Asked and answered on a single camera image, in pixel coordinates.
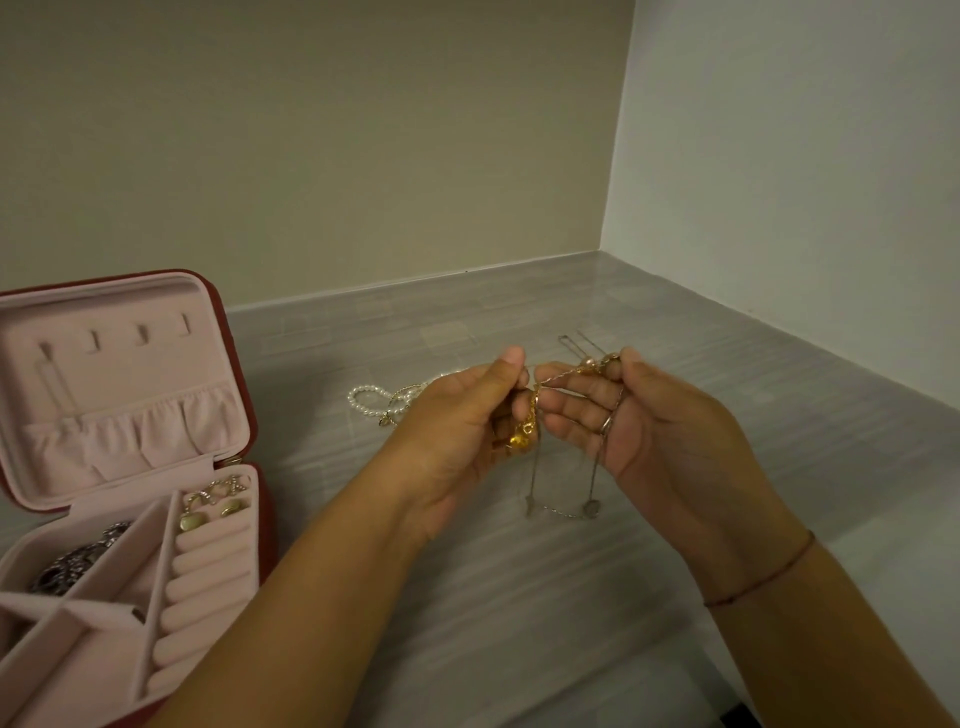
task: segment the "hand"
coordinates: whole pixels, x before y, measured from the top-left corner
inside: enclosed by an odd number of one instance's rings
[[[616,408],[601,464],[709,596],[749,586],[787,561],[806,531],[770,486],[730,411],[633,349],[620,356],[606,377],[569,375],[549,385],[581,397],[544,387],[543,426],[595,457],[603,445],[598,433]],[[543,364],[535,377],[571,368]],[[525,406],[515,404],[518,417]]]
[[[457,506],[506,458],[517,421],[513,400],[527,385],[525,353],[510,347],[493,364],[442,376],[423,390],[374,458],[387,463],[433,539]]]

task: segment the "wrist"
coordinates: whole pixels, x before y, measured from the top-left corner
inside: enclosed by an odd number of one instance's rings
[[[394,457],[378,453],[348,485],[366,502],[373,503],[379,518],[391,529],[404,547],[415,552],[428,538],[420,517],[416,479],[409,467]]]
[[[707,529],[683,554],[705,601],[722,599],[777,572],[806,544],[809,531],[782,503],[758,509],[735,526]]]

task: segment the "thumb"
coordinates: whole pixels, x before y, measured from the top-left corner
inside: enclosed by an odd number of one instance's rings
[[[522,347],[507,347],[468,392],[470,414],[486,421],[507,398],[523,372],[526,353]]]
[[[654,415],[665,420],[674,419],[684,395],[680,383],[643,360],[639,352],[625,347],[620,352],[623,383],[627,389]]]

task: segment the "gold necklace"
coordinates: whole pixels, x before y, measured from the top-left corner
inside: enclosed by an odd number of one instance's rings
[[[579,514],[567,513],[559,508],[554,508],[551,505],[539,502],[534,497],[534,490],[537,485],[537,465],[540,461],[540,416],[537,412],[537,405],[540,400],[540,388],[544,385],[549,385],[551,381],[555,381],[569,375],[604,376],[607,366],[611,362],[618,361],[620,358],[620,355],[617,353],[605,353],[602,349],[600,349],[600,347],[590,341],[582,331],[578,330],[577,334],[579,334],[584,341],[601,352],[601,354],[603,354],[602,357],[600,359],[596,359],[590,356],[566,334],[559,336],[558,341],[560,341],[561,344],[563,344],[571,352],[581,357],[580,364],[572,369],[561,372],[558,375],[551,376],[534,385],[533,395],[530,398],[530,410],[527,413],[527,417],[517,426],[516,431],[510,438],[510,443],[508,445],[508,448],[511,452],[526,452],[530,448],[531,444],[535,448],[534,465],[533,470],[530,473],[530,490],[527,492],[526,497],[527,518],[530,518],[533,515],[534,511],[537,509],[537,506],[549,511],[550,513],[554,513],[558,516],[563,516],[564,518],[568,519],[592,521],[600,515],[600,501],[593,497],[593,491],[596,486],[597,468],[600,465],[600,461],[607,454],[607,435],[610,433],[614,417],[616,416],[616,412],[620,407],[620,402],[623,400],[622,386],[620,387],[620,394],[617,397],[616,404],[613,406],[610,416],[600,428],[599,435],[602,438],[602,442],[600,448],[597,450],[596,457],[593,460],[593,470],[590,473],[590,488],[587,493],[587,500],[584,501],[583,506],[581,506],[581,512]]]

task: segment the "tangled necklace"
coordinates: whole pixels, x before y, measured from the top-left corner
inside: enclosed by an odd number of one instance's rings
[[[590,339],[587,338],[582,331],[578,330],[577,334],[580,336],[580,338],[587,342],[589,346],[600,352],[600,358],[591,356],[570,336],[566,334],[559,336],[558,341],[560,341],[560,343],[563,344],[570,352],[573,352],[577,357],[579,357],[580,363],[576,367],[568,369],[564,372],[560,372],[559,374],[553,375],[541,382],[537,382],[534,385],[533,395],[530,398],[530,409],[527,412],[527,417],[522,423],[517,425],[516,430],[514,431],[514,434],[511,436],[510,442],[507,445],[507,451],[510,454],[522,454],[528,452],[531,448],[534,450],[533,471],[531,472],[530,476],[530,489],[526,496],[528,518],[534,514],[538,507],[568,519],[589,521],[600,515],[600,501],[593,497],[594,488],[596,486],[597,468],[606,455],[607,435],[610,433],[613,425],[613,419],[617,410],[619,409],[620,402],[623,400],[622,386],[620,388],[620,394],[617,398],[616,405],[613,407],[613,410],[611,410],[607,420],[600,427],[599,433],[597,433],[600,435],[602,442],[600,448],[597,450],[596,457],[593,460],[593,469],[590,473],[590,486],[587,494],[587,500],[584,501],[583,506],[581,506],[581,512],[567,513],[559,508],[555,508],[551,505],[538,501],[534,495],[537,485],[537,465],[540,462],[540,415],[538,404],[540,401],[541,388],[544,386],[549,387],[551,382],[570,375],[606,376],[607,367],[612,362],[620,359],[620,355],[617,353],[605,353],[600,347],[590,341]],[[348,392],[347,401],[351,407],[360,412],[362,415],[365,415],[366,417],[377,418],[380,426],[396,425],[399,419],[410,408],[410,405],[413,403],[413,401],[420,396],[423,390],[441,376],[446,376],[446,374],[436,375],[420,384],[408,384],[407,386],[401,387],[395,392],[389,392],[388,390],[377,386],[376,384],[360,384],[356,387],[353,387],[353,389]],[[367,406],[366,404],[362,404],[359,401],[358,396],[364,393],[371,393],[380,397],[386,402],[385,405],[382,408],[377,409]]]

